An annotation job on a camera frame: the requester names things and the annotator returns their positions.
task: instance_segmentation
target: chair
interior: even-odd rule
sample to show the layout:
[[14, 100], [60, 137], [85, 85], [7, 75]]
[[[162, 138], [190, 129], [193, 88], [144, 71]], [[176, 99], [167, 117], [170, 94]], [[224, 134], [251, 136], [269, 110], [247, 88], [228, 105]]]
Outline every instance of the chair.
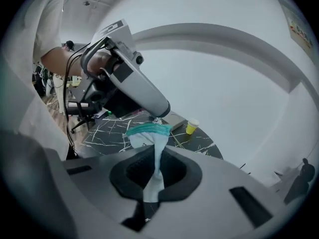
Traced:
[[76, 107], [68, 107], [67, 110], [70, 115], [78, 115], [77, 119], [79, 121], [79, 123], [77, 123], [76, 126], [71, 129], [71, 133], [74, 133], [74, 129], [83, 125], [84, 123], [86, 123], [88, 130], [90, 130], [89, 123], [94, 121], [92, 117], [101, 109], [94, 104], [88, 104], [87, 107], [82, 107], [81, 103], [75, 101], [69, 101], [69, 103], [76, 103]]

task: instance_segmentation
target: curved white wall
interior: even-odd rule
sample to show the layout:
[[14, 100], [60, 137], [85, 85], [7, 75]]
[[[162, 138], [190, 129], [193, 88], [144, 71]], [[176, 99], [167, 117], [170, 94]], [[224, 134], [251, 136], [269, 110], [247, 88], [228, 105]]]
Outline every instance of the curved white wall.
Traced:
[[288, 94], [252, 68], [185, 50], [143, 52], [142, 72], [184, 118], [216, 142], [225, 160], [241, 166], [281, 115]]
[[[294, 154], [293, 159], [298, 159], [314, 147], [319, 135], [310, 122], [319, 124], [319, 119], [307, 90], [318, 102], [319, 70], [291, 39], [278, 0], [120, 0], [99, 29], [121, 18], [137, 35], [159, 26], [208, 23], [241, 30], [278, 49], [296, 65], [298, 73], [292, 75], [306, 87], [299, 84], [288, 93], [258, 68], [212, 54], [156, 47], [141, 50], [142, 71], [169, 99], [172, 110], [201, 121], [227, 161], [237, 166], [247, 163], [248, 172], [267, 185], [274, 183], [269, 179], [274, 169], [294, 165], [289, 161], [291, 149], [305, 146], [304, 153]], [[193, 87], [186, 87], [189, 81]], [[306, 108], [299, 113], [292, 110], [301, 106]], [[300, 120], [304, 129], [290, 126], [294, 120]]]

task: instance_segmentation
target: paper cup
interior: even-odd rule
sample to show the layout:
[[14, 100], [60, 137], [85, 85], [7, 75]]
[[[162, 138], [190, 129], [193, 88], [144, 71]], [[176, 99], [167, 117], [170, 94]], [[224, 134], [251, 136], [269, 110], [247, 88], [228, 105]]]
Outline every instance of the paper cup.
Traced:
[[194, 131], [196, 130], [196, 128], [198, 128], [198, 126], [199, 126], [199, 121], [198, 120], [190, 119], [188, 121], [188, 125], [187, 125], [187, 128], [186, 128], [186, 133], [187, 134], [194, 133]]

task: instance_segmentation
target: black marble tabletop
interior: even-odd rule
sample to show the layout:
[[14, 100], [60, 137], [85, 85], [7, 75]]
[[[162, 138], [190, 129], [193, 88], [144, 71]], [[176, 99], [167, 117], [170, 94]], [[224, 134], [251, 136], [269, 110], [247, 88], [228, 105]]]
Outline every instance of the black marble tabletop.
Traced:
[[[86, 158], [132, 149], [128, 137], [123, 138], [122, 135], [131, 127], [153, 120], [153, 117], [146, 111], [124, 119], [117, 119], [114, 116], [106, 117], [90, 129], [83, 138], [77, 153], [80, 157]], [[213, 140], [200, 128], [197, 128], [192, 135], [188, 135], [185, 132], [186, 127], [187, 121], [185, 120], [182, 126], [172, 131], [180, 145], [199, 154], [223, 158]], [[172, 135], [169, 136], [167, 144], [180, 147]]]

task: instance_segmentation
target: black rectangular slot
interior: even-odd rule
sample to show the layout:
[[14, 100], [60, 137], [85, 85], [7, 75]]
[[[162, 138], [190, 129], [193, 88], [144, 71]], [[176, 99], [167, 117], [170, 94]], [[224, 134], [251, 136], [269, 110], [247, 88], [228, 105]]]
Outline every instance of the black rectangular slot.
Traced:
[[255, 228], [273, 217], [244, 187], [229, 191]]
[[88, 165], [84, 165], [84, 166], [79, 166], [79, 167], [75, 167], [75, 168], [70, 168], [70, 169], [66, 169], [67, 173], [69, 175], [73, 175], [73, 174], [77, 174], [77, 173], [82, 173], [82, 172], [86, 172], [91, 170], [92, 168]]

